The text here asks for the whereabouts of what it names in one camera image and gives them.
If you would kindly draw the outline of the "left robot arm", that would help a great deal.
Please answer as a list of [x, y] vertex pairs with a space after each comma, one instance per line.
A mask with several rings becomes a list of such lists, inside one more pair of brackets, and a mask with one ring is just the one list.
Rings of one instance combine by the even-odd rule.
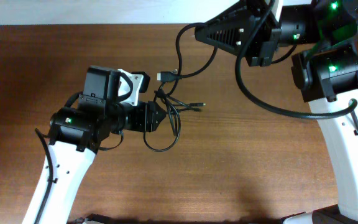
[[48, 134], [37, 133], [45, 160], [24, 223], [66, 223], [81, 181], [110, 134], [153, 132], [166, 112], [140, 102], [148, 89], [145, 72], [90, 66], [83, 91], [73, 94], [50, 119]]

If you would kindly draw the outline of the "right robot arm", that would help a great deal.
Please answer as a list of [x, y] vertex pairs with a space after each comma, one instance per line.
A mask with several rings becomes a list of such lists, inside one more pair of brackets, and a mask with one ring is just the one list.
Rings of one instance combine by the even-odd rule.
[[[336, 178], [338, 202], [282, 223], [358, 223], [358, 1], [239, 1], [195, 30], [198, 41], [236, 56], [236, 82], [257, 106], [276, 114], [318, 122]], [[310, 111], [272, 106], [244, 85], [241, 62], [274, 63], [277, 48], [311, 44], [289, 52], [295, 86]]]

